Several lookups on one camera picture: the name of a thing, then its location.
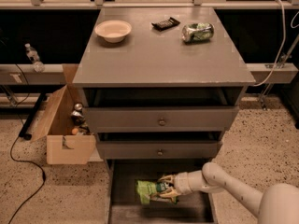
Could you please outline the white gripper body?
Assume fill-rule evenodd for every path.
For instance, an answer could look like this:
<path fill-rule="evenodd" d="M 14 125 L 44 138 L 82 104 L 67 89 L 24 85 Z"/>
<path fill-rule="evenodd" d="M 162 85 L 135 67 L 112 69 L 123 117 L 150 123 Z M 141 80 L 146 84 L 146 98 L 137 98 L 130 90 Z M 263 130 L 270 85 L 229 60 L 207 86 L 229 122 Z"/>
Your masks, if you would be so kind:
<path fill-rule="evenodd" d="M 196 191 L 210 193 L 215 190 L 204 179 L 201 171 L 178 173 L 174 177 L 174 188 L 179 195 L 188 195 Z"/>

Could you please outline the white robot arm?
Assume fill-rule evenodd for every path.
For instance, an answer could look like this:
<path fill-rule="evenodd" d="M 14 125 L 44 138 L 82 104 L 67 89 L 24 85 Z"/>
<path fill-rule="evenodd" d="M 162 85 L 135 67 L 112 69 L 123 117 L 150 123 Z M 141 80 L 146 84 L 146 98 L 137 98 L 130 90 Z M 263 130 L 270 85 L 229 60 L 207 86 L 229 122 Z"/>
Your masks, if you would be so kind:
<path fill-rule="evenodd" d="M 264 193 L 227 174 L 217 163 L 207 162 L 202 169 L 165 175 L 160 182 L 171 187 L 163 198 L 226 190 L 256 218 L 257 224 L 299 224 L 299 188 L 278 183 Z"/>

